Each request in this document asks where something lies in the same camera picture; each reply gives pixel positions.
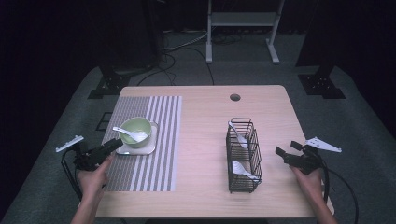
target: white spoon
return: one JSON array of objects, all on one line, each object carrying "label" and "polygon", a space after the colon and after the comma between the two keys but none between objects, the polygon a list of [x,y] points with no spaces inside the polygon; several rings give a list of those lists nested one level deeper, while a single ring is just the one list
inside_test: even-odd
[{"label": "white spoon", "polygon": [[244,166],[239,161],[233,161],[233,173],[236,175],[246,175],[255,182],[260,181],[257,176],[252,175],[247,170],[245,170]]},{"label": "white spoon", "polygon": [[244,138],[244,136],[242,136],[240,133],[238,133],[236,131],[236,129],[233,126],[232,122],[228,121],[228,125],[230,125],[230,127],[233,128],[233,131],[236,133],[236,138],[238,139],[238,142],[241,145],[241,147],[248,148],[248,140],[246,138]]},{"label": "white spoon", "polygon": [[134,133],[134,132],[129,132],[126,131],[122,128],[119,127],[113,127],[114,131],[120,132],[120,133],[126,133],[128,134],[130,137],[132,137],[132,139],[134,139],[136,142],[141,142],[143,140],[145,140],[148,136],[145,133]]}]

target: metal rack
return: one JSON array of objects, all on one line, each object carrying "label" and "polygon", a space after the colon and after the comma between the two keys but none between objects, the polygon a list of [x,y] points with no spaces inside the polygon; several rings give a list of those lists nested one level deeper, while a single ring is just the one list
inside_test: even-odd
[{"label": "metal rack", "polygon": [[265,39],[274,64],[280,63],[274,47],[277,26],[279,25],[285,0],[279,0],[277,12],[212,12],[212,0],[207,11],[206,62],[212,63],[213,26],[272,26],[271,37]]},{"label": "metal rack", "polygon": [[[247,139],[247,147],[242,147],[237,133],[229,127],[226,137],[229,191],[251,193],[262,182],[259,140],[251,119],[234,118],[231,122],[236,131]],[[242,165],[245,174],[235,171],[235,162]]]}]

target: bowl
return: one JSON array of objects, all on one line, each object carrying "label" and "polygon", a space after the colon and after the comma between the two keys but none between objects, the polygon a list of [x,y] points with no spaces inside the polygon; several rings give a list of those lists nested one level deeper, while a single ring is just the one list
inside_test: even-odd
[{"label": "bowl", "polygon": [[149,142],[149,139],[151,137],[151,123],[144,118],[136,117],[125,120],[125,122],[121,124],[120,128],[129,132],[145,133],[147,135],[147,137],[142,141],[136,142],[128,134],[119,132],[119,138],[122,140],[122,142],[125,145],[129,147],[133,147],[133,148],[144,147]]}]

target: striped placemat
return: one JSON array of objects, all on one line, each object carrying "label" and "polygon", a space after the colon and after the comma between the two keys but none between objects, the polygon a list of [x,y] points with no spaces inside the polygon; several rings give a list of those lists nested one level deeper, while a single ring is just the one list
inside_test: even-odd
[{"label": "striped placemat", "polygon": [[177,171],[181,96],[120,97],[104,142],[118,138],[114,126],[133,117],[158,124],[156,149],[145,156],[116,155],[107,170],[107,191],[172,191]]}]

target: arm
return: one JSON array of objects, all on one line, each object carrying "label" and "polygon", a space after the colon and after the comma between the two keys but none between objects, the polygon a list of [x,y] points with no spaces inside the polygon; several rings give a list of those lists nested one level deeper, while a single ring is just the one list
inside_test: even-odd
[{"label": "arm", "polygon": [[103,185],[107,182],[106,168],[111,164],[111,160],[112,157],[108,157],[93,172],[81,171],[78,173],[83,195],[72,224],[94,222],[96,210],[104,194]]},{"label": "arm", "polygon": [[297,177],[297,181],[300,187],[314,210],[315,216],[318,219],[318,223],[337,223],[337,220],[332,215],[332,212],[327,207],[327,204],[323,200],[321,190],[321,178],[319,169],[313,171],[309,175],[304,175],[296,167],[290,167]]}]

